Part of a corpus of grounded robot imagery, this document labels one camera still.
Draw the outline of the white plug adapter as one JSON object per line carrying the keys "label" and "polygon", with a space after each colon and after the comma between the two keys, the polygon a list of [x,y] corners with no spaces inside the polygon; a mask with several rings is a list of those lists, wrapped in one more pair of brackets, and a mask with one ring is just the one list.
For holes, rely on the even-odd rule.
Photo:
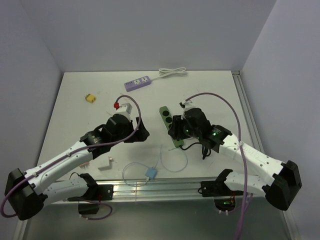
{"label": "white plug adapter", "polygon": [[96,167],[99,171],[106,171],[112,168],[114,159],[110,156],[96,160]]}

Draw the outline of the blue USB charger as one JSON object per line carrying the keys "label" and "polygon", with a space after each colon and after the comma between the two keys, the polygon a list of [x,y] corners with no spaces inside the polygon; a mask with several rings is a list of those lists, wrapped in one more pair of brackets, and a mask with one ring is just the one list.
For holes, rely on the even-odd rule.
{"label": "blue USB charger", "polygon": [[145,172],[145,176],[149,179],[149,180],[153,180],[156,175],[157,175],[158,171],[157,169],[153,168],[153,167],[149,167],[147,169],[147,171]]}

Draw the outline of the yellow plug adapter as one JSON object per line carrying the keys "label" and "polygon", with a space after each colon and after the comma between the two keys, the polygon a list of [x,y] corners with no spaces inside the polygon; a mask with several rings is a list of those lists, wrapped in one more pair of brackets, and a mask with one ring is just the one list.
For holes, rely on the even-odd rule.
{"label": "yellow plug adapter", "polygon": [[96,97],[93,94],[87,94],[84,98],[88,103],[94,103],[96,101]]}

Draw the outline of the green power strip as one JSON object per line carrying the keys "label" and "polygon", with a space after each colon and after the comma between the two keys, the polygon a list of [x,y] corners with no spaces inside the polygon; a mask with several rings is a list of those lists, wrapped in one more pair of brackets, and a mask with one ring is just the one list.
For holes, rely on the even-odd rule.
{"label": "green power strip", "polygon": [[[173,117],[168,109],[167,106],[162,106],[159,108],[159,114],[163,120],[163,123],[166,127],[167,132],[169,132],[169,130],[171,129],[172,126],[172,122],[173,122]],[[184,141],[183,140],[175,140],[173,139],[171,136],[169,136],[173,142],[173,145],[175,148],[180,148],[184,145]]]}

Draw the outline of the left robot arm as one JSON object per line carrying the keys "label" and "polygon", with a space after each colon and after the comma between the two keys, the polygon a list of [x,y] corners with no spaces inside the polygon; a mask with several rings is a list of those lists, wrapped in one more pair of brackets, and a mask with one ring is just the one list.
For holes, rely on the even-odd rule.
{"label": "left robot arm", "polygon": [[98,185],[88,173],[82,173],[75,180],[57,180],[79,165],[108,153],[119,143],[146,141],[150,133],[140,116],[136,123],[134,127],[129,116],[116,113],[51,160],[25,171],[12,170],[8,174],[0,214],[23,221],[38,214],[46,205],[63,199],[95,198]]}

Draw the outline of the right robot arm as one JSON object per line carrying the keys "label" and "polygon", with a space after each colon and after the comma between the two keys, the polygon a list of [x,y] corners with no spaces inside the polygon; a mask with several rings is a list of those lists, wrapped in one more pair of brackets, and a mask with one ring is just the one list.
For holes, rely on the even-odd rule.
{"label": "right robot arm", "polygon": [[192,107],[172,117],[168,134],[174,140],[194,138],[218,154],[246,163],[254,175],[245,176],[224,169],[215,180],[201,182],[203,197],[247,193],[265,197],[275,208],[286,211],[302,187],[299,168],[289,160],[282,162],[265,155],[240,140],[221,125],[212,125],[200,108]]}

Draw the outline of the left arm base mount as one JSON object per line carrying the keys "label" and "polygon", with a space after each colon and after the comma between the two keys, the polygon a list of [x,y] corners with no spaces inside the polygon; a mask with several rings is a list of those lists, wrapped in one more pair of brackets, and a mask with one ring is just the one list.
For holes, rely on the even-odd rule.
{"label": "left arm base mount", "polygon": [[[85,194],[81,197],[69,197],[69,202],[78,202],[78,213],[82,218],[95,221],[109,217],[113,212],[113,207],[105,201],[110,201],[113,198],[114,186],[112,184],[98,184],[96,190]],[[94,217],[102,207],[109,209],[105,216]]]}

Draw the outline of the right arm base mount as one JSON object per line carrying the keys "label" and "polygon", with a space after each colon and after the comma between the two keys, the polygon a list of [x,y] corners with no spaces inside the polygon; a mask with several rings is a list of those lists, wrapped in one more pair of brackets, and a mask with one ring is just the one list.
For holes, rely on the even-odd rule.
{"label": "right arm base mount", "polygon": [[221,212],[230,212],[236,209],[236,197],[242,196],[242,190],[230,190],[223,182],[217,180],[201,181],[197,192],[204,198],[214,199],[214,205]]}

